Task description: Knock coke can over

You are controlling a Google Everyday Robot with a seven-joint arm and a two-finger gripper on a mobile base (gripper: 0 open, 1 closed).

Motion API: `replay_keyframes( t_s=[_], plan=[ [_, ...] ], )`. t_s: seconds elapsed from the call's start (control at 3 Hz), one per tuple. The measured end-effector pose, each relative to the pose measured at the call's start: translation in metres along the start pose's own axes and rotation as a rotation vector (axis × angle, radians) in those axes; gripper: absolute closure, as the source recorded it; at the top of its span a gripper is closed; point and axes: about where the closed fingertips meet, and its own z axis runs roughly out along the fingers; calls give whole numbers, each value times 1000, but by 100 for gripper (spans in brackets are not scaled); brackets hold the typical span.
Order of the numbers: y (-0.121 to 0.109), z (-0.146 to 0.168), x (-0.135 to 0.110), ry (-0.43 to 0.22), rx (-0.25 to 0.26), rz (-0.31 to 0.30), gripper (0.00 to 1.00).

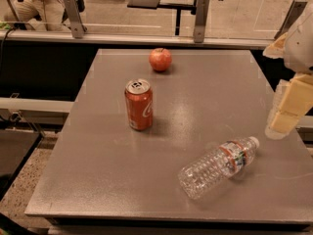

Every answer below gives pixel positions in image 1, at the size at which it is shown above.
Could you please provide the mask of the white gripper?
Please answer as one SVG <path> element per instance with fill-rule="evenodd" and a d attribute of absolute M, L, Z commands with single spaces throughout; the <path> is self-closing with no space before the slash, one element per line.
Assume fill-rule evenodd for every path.
<path fill-rule="evenodd" d="M 281 79 L 276 87 L 272 109 L 267 118 L 265 135 L 283 139 L 313 108 L 313 3 L 309 2 L 288 33 L 268 45 L 263 55 L 270 59 L 284 57 L 285 67 L 296 73 Z"/>

